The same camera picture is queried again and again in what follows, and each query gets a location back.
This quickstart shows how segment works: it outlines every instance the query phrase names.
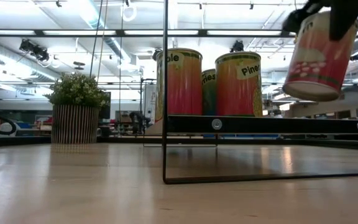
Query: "red container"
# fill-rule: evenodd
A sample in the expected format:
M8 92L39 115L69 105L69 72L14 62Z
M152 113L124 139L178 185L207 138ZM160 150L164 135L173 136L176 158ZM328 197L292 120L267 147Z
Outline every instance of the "red container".
M256 116L262 114L260 55L235 52L220 56L216 64L216 114Z
M306 18L299 31L283 91L312 101L336 100L358 30L358 21L340 41L329 39L329 12Z
M155 122L163 116L162 52L157 55ZM191 49L168 49L168 114L202 115L202 55Z

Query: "cylindrical container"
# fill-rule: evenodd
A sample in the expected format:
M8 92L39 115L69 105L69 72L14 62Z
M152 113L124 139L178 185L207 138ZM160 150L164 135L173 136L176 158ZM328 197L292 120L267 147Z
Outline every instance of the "cylindrical container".
M216 72L215 69L205 70L201 73L203 84L203 115L216 115Z
M340 41L330 41L329 12L307 17L298 34L283 91L302 100L336 100L357 30L355 21Z
M155 122L163 117L163 53L157 55ZM202 115L202 55L191 49L168 49L168 114Z
M52 143L96 143L99 108L78 105L54 105Z
M216 64L216 114L262 117L260 55L234 52Z

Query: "green plant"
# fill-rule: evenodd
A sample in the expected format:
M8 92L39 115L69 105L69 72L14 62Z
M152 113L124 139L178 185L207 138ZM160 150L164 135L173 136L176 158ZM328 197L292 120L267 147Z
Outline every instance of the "green plant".
M102 108L110 103L109 95L98 88L95 77L82 74L62 75L50 86L53 93L44 95L53 105L81 105Z

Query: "ceiling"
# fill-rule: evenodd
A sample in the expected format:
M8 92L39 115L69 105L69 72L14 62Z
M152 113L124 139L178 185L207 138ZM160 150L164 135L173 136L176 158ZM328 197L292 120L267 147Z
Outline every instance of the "ceiling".
M281 29L287 15L306 0L175 0L170 1L169 29ZM122 1L113 0L0 0L0 29L93 29L97 25L108 29L162 29L162 0L133 0L130 8L121 15ZM37 63L35 58L19 50L23 39L48 49L51 59ZM256 51L262 56L262 83L282 83L287 75L294 49L293 38L238 38L238 37L175 37L168 47L195 49L203 55L203 70L214 68L214 61L228 53L236 40L242 40L245 50ZM139 67L143 67L144 78L155 78L155 62L151 54L162 47L161 37L114 38L107 44L102 38L80 37L0 37L0 55L13 58L14 66L23 64L37 72L38 82L52 82L61 73L75 72L74 61L83 62L82 73L99 76L100 82L139 82ZM130 60L118 66L119 57L114 51L121 48ZM346 83L358 78L358 61L351 62ZM29 80L29 77L5 77L0 81ZM137 91L139 85L121 85L120 88ZM118 89L117 85L104 85L106 89ZM270 93L280 94L280 88Z

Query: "potted plant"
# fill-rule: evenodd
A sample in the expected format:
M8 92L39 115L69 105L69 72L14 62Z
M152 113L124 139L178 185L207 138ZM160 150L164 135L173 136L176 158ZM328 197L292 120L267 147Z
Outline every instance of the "potted plant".
M50 89L44 96L53 105L52 143L95 143L99 111L110 103L95 78L62 75Z

